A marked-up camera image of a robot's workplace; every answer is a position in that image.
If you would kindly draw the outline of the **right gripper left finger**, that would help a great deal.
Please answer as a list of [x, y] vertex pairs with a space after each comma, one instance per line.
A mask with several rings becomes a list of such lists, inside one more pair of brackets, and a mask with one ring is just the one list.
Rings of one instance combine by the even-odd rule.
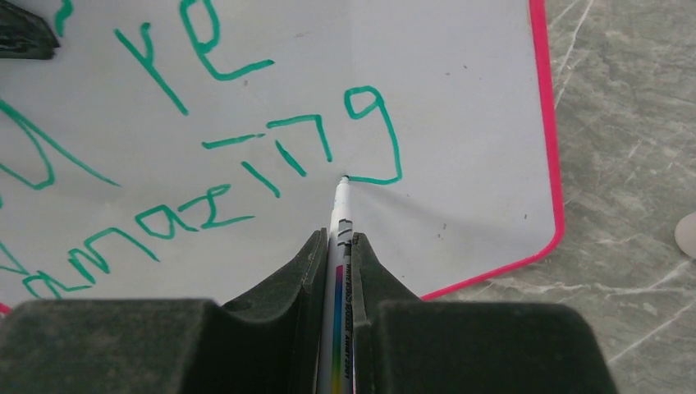
[[1, 327], [4, 393], [312, 393], [327, 231], [223, 305], [36, 300]]

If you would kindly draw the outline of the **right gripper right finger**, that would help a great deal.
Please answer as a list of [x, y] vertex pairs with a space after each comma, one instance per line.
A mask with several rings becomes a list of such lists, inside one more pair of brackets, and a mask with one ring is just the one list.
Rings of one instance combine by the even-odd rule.
[[358, 393], [614, 393], [594, 332], [559, 304], [424, 301], [351, 249]]

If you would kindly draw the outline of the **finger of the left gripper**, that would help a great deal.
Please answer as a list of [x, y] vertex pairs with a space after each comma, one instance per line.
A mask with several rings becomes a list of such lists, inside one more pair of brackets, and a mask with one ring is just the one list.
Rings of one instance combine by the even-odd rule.
[[45, 19], [1, 0], [1, 59], [50, 60], [59, 47]]

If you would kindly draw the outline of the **green whiteboard marker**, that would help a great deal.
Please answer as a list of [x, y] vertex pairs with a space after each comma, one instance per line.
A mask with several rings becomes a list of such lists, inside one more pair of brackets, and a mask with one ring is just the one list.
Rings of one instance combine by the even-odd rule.
[[352, 393], [352, 294], [350, 248], [350, 178], [343, 176], [335, 191], [328, 229], [323, 325], [318, 357], [317, 393]]

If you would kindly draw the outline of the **pink framed whiteboard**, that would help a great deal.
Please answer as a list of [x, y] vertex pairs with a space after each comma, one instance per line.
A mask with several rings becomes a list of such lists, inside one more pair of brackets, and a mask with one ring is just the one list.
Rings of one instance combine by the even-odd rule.
[[326, 227], [434, 298], [564, 228], [541, 1], [24, 1], [1, 64], [1, 302], [249, 290]]

